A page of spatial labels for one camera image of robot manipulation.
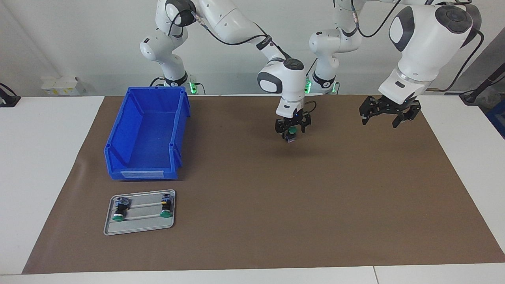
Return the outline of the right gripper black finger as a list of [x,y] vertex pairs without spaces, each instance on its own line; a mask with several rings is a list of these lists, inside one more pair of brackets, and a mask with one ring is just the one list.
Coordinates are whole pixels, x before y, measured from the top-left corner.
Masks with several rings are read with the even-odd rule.
[[305,129],[311,124],[310,113],[298,113],[296,118],[297,124],[301,127],[301,132],[305,134]]
[[289,129],[289,119],[282,118],[276,119],[275,121],[275,131],[280,134],[284,140],[287,140],[287,133]]

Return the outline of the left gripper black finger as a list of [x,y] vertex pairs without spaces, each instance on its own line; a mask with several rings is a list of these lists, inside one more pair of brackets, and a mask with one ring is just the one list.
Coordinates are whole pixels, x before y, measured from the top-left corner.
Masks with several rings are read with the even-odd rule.
[[393,128],[397,128],[404,121],[412,121],[421,110],[419,101],[413,101],[408,107],[401,109],[400,107],[394,108],[394,113],[397,117],[393,120]]
[[381,99],[382,97],[368,96],[359,106],[362,125],[366,125],[372,117],[382,114],[380,108]]

